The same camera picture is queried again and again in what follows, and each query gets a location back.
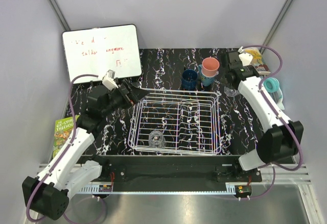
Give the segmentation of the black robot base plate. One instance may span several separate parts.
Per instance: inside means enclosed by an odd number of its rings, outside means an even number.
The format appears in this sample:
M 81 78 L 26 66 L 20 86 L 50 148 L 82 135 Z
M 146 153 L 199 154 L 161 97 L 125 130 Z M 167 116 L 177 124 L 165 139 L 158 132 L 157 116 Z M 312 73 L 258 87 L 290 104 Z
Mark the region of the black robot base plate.
M 262 183 L 263 171 L 241 171 L 238 156 L 103 156 L 114 192 L 210 192 L 226 183 Z

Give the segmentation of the pink plastic cup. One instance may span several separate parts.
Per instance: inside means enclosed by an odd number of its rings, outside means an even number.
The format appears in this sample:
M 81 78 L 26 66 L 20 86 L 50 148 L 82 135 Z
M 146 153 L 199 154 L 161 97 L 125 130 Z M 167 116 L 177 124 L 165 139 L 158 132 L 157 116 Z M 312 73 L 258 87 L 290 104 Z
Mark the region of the pink plastic cup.
M 202 73 L 206 77 L 214 77 L 220 67 L 220 63 L 216 58 L 205 58 L 202 61 Z

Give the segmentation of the clear glass cup front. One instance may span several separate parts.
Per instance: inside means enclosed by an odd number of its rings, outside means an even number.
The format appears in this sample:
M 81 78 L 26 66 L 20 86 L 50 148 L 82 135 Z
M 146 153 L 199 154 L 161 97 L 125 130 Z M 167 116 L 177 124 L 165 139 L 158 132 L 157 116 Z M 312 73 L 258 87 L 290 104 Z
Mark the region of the clear glass cup front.
M 166 140 L 162 132 L 155 130 L 149 134 L 149 147 L 164 148 L 165 146 Z

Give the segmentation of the light blue mug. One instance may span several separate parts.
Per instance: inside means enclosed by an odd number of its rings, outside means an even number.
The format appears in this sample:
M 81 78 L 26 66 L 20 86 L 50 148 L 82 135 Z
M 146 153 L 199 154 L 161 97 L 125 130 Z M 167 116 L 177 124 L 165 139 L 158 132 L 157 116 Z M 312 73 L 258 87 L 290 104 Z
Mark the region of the light blue mug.
M 215 74 L 212 75 L 212 76 L 204 75 L 203 74 L 204 68 L 203 68 L 202 64 L 198 66 L 198 71 L 199 71 L 199 78 L 200 78 L 201 84 L 204 87 L 210 86 L 214 82 L 214 80 L 216 79 L 216 75 L 219 73 L 216 70 Z

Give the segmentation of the dark blue mug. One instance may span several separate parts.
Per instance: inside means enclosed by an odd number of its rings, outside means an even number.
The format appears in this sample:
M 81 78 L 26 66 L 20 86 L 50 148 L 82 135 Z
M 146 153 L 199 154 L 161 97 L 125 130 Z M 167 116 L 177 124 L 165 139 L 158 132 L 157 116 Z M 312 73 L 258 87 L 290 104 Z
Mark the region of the dark blue mug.
M 196 89 L 198 73 L 192 69 L 185 69 L 181 76 L 181 86 L 184 90 L 193 91 Z

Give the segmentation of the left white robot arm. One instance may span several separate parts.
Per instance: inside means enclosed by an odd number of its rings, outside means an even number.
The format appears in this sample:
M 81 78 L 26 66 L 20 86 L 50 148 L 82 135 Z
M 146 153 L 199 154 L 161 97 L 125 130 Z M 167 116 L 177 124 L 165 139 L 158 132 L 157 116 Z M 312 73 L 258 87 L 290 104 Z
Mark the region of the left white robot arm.
M 35 211 L 52 220 L 64 215 L 69 201 L 92 180 L 105 181 L 113 176 L 110 161 L 93 155 L 81 169 L 71 172 L 86 149 L 99 137 L 107 125 L 107 116 L 117 109 L 129 109 L 139 103 L 149 91 L 133 86 L 127 79 L 103 81 L 100 90 L 90 94 L 85 109 L 73 117 L 73 131 L 68 141 L 51 162 L 35 177 L 26 177 L 22 190 L 26 216 L 38 222 Z

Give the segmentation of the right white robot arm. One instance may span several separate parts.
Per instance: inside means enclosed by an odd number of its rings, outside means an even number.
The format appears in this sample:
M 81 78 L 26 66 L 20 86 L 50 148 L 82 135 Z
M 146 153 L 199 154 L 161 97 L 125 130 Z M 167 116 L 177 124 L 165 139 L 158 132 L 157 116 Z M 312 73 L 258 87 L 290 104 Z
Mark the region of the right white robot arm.
M 226 51 L 220 55 L 229 88 L 236 89 L 249 102 L 264 130 L 255 149 L 239 157 L 239 164 L 232 168 L 233 178 L 244 181 L 255 168 L 278 164 L 279 160 L 299 156 L 298 170 L 303 163 L 300 142 L 303 125 L 292 121 L 276 104 L 263 86 L 264 80 L 251 64 L 244 65 L 242 51 Z

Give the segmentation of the clear glass cup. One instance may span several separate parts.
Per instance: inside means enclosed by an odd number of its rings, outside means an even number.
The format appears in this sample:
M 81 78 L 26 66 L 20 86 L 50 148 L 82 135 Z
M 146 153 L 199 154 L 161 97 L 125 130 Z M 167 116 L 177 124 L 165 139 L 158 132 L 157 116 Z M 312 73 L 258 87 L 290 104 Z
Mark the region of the clear glass cup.
M 164 148 L 165 146 L 166 140 L 162 132 L 155 130 L 149 134 L 149 147 Z
M 228 97 L 235 97 L 235 96 L 237 96 L 237 95 L 240 94 L 238 90 L 228 88 L 227 86 L 224 87 L 224 93 L 225 93 Z

